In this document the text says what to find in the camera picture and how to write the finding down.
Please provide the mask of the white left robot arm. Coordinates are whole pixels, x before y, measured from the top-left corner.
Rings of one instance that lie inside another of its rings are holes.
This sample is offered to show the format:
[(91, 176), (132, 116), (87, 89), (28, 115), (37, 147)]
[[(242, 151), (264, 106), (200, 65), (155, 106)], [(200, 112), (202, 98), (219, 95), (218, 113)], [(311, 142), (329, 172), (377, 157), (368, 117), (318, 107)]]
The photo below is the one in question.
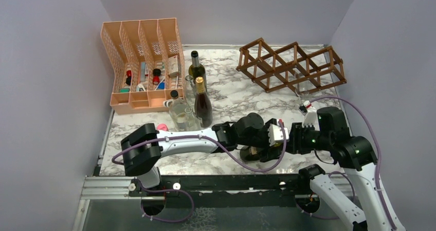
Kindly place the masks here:
[(213, 125), (198, 131), (169, 132), (157, 130), (146, 123), (121, 141), (121, 152), (112, 157), (112, 163), (123, 165), (126, 176), (134, 176), (149, 195), (161, 191), (161, 176), (156, 163), (159, 159), (185, 153), (226, 153), (242, 167), (251, 168), (231, 154), (244, 145), (264, 150), (278, 148), (278, 162), (284, 157), (289, 130), (283, 121), (264, 122), (257, 113), (250, 113), (236, 122)]

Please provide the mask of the green bottle silver cap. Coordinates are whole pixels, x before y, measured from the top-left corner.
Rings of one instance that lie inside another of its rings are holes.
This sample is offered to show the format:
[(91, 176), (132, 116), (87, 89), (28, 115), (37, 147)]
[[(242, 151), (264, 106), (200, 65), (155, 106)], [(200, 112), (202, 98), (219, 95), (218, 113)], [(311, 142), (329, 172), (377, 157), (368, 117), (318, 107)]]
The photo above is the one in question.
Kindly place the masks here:
[(261, 162), (277, 160), (283, 153), (283, 144), (278, 143), (269, 147), (244, 146), (239, 156), (244, 162)]

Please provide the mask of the dark green wine bottle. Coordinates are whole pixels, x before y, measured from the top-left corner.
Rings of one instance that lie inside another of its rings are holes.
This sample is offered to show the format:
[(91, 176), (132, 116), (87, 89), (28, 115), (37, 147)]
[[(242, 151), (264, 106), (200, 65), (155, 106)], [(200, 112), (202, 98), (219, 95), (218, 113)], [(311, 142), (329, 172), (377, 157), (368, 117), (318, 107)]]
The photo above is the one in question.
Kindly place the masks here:
[(191, 51), (192, 64), (189, 67), (189, 75), (193, 78), (193, 82), (197, 77), (202, 77), (204, 80), (205, 87), (207, 87), (207, 78), (205, 67), (199, 61), (199, 55), (196, 50)]

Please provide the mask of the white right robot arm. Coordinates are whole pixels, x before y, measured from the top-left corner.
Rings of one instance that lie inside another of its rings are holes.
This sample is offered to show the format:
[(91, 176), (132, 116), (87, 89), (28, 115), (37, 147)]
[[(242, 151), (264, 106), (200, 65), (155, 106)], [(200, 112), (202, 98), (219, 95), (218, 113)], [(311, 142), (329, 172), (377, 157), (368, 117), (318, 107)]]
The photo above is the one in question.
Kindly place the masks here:
[(316, 109), (309, 102), (300, 106), (300, 111), (304, 120), (292, 124), (288, 151), (329, 152), (334, 163), (344, 169), (361, 206), (339, 190), (317, 164), (299, 170), (297, 188), (317, 194), (349, 230), (405, 230), (382, 190), (371, 143), (350, 134), (343, 111), (334, 106)]

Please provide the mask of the clear bottle with white label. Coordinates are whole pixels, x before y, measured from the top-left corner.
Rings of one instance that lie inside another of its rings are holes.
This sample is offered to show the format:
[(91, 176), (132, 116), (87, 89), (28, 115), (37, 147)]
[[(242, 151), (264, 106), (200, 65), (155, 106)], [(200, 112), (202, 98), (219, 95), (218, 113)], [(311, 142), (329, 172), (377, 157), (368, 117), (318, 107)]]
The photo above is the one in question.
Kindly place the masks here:
[(177, 131), (189, 131), (191, 126), (185, 109), (189, 107), (188, 103), (180, 98), (178, 91), (170, 92), (172, 102), (169, 107), (170, 116), (174, 122)]

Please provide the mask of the clear glass bottle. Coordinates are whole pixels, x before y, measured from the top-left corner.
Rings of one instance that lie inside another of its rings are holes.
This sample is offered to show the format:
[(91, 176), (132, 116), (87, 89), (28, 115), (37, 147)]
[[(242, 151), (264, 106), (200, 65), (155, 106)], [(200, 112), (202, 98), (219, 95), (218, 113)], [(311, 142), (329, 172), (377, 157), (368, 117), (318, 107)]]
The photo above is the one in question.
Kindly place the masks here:
[(187, 89), (190, 90), (193, 95), (196, 95), (196, 85), (195, 85), (194, 78), (191, 75), (186, 75), (185, 82), (186, 82)]

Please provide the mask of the dark red gold-foil bottle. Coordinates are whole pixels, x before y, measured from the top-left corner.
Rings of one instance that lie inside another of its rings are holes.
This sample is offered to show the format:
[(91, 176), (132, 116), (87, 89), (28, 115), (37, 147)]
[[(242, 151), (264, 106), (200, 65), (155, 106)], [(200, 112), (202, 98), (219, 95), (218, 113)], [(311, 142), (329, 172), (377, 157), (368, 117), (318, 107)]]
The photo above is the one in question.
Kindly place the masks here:
[(203, 77), (195, 78), (196, 97), (194, 110), (197, 118), (200, 120), (201, 127), (207, 128), (212, 124), (212, 105), (206, 93), (205, 81)]

